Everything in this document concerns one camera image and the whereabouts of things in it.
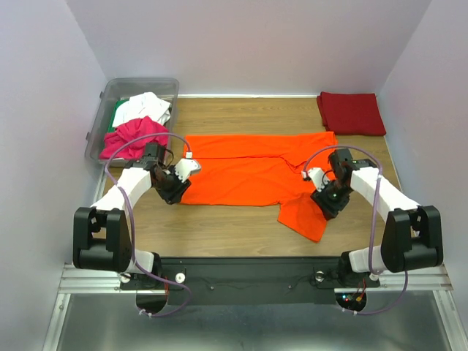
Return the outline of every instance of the orange cloth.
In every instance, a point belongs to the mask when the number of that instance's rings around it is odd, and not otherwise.
[[[313,241],[319,241],[326,220],[310,198],[315,190],[301,177],[304,162],[324,146],[336,144],[335,134],[305,135],[190,135],[194,159],[202,166],[190,178],[182,197],[190,205],[280,204],[278,222]],[[309,167],[330,169],[322,152]]]

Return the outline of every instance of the white wall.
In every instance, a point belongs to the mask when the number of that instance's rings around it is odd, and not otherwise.
[[[0,77],[0,350],[41,350],[105,76],[63,0],[2,0]]]
[[[379,91],[430,0],[67,0],[107,78],[183,94]]]
[[[468,3],[433,0],[379,105],[404,191],[442,213],[445,264],[468,328]]]

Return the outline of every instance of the wooden table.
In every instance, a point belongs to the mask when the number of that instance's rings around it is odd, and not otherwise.
[[[180,99],[178,108],[174,132],[180,135],[295,135],[325,130],[315,99]],[[338,139],[372,152],[383,164],[385,177],[398,186],[383,137]],[[174,140],[173,151],[176,160],[180,158],[182,142]],[[121,172],[112,171],[115,176]],[[107,180],[105,191],[111,185]],[[166,205],[156,191],[149,191],[135,206],[137,248],[181,257],[327,256],[369,245],[371,206],[356,193],[329,221],[318,244],[278,223],[278,213],[279,205]],[[382,240],[383,228],[379,218],[376,244]]]

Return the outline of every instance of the gray floor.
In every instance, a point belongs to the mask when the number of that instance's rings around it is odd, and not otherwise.
[[[397,292],[370,292],[366,310]],[[139,316],[133,295],[74,295],[58,347],[74,350],[450,350],[432,292],[408,292],[393,310],[353,317],[335,306],[189,306]]]

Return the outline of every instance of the pink cloth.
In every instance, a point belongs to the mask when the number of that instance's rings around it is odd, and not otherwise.
[[[107,133],[104,137],[104,150],[99,155],[100,159],[109,159],[109,157],[123,144],[134,140],[137,137],[142,137],[147,134],[169,132],[166,127],[151,120],[148,116],[145,118],[132,119],[131,121],[121,124],[116,128],[114,133]],[[161,135],[158,137],[148,137],[133,143],[128,148],[120,151],[116,158],[122,159],[139,159],[143,155],[145,145],[147,143],[158,142],[166,146],[169,137]]]

